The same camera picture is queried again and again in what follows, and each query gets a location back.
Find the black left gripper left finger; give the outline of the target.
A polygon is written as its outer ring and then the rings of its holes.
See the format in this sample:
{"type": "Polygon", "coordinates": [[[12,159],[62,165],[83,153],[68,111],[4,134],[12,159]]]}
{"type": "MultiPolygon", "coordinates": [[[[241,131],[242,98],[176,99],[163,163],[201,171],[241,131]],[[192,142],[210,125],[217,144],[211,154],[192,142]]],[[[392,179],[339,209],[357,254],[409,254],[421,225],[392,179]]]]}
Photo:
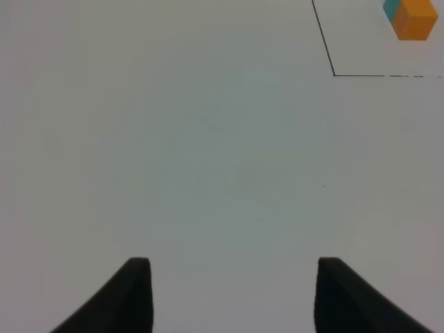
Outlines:
{"type": "Polygon", "coordinates": [[[151,263],[131,257],[54,332],[152,332],[151,263]]]}

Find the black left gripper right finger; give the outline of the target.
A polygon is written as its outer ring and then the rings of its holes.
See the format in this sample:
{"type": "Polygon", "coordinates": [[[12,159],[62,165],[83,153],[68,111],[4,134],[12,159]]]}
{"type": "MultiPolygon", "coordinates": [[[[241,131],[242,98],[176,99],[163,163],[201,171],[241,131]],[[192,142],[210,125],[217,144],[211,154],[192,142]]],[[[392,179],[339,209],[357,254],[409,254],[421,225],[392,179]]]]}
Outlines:
{"type": "Polygon", "coordinates": [[[314,326],[317,332],[431,331],[337,257],[318,260],[314,326]]]}

